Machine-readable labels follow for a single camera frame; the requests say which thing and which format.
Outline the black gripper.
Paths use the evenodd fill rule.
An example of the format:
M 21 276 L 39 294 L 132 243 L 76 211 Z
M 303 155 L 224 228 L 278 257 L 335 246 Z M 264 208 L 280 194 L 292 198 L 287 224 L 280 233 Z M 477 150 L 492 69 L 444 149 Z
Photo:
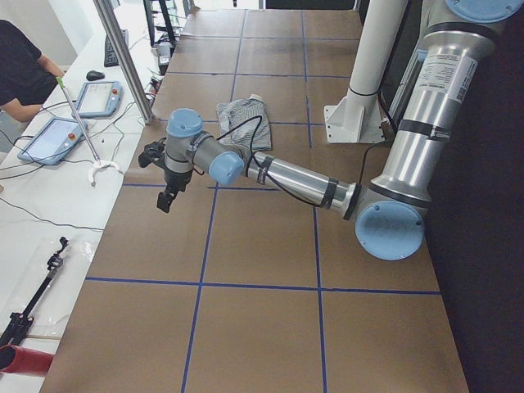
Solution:
M 185 192 L 186 186 L 191 182 L 192 171 L 179 173 L 167 169 L 164 173 L 164 179 L 166 187 L 163 192 L 158 194 L 156 206 L 163 212 L 169 213 L 178 193 Z

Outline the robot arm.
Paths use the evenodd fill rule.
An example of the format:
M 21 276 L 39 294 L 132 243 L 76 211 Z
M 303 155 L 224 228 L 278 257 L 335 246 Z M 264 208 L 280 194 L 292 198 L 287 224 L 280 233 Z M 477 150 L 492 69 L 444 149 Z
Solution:
M 270 184 L 298 201 L 354 220 L 360 245 L 381 260 L 402 260 L 422 245 L 427 186 L 479 62 L 496 48 L 520 1 L 425 1 L 414 49 L 419 70 L 407 70 L 406 104 L 382 172 L 370 183 L 341 180 L 271 155 L 271 130 L 258 95 L 217 107 L 220 135 L 206 132 L 199 113 L 177 109 L 166 135 L 147 145 L 139 164 L 164 172 L 157 207 L 168 211 L 194 173 L 228 186 L 240 177 Z

